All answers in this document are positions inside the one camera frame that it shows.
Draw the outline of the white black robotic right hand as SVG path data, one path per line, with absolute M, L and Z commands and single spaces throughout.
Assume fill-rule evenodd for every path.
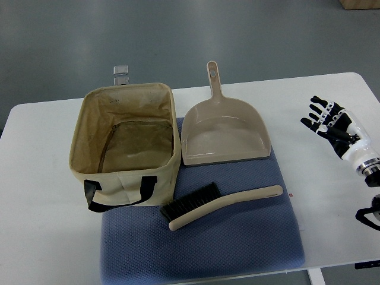
M 326 139 L 340 159 L 348 160 L 359 146 L 369 145 L 369 137 L 360 130 L 347 109 L 317 96 L 313 96 L 311 102 L 311 113 L 302 118 L 301 123 Z

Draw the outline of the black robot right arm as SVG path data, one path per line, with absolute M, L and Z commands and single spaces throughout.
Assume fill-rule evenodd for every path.
M 368 187 L 379 187 L 379 157 L 363 162 L 358 166 L 356 172 L 365 177 L 365 183 Z M 355 215 L 356 220 L 379 231 L 379 225 L 369 220 L 366 216 L 368 214 L 373 214 L 379 221 L 379 194 L 372 198 L 371 207 L 359 209 Z

